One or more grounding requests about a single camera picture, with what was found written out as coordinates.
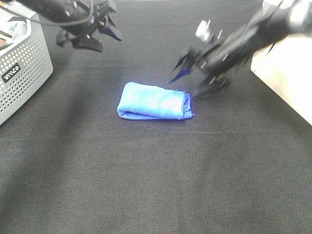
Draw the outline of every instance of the perforated basket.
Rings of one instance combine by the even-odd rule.
[[[42,86],[52,71],[42,28],[27,20],[27,34],[0,57],[0,124]]]

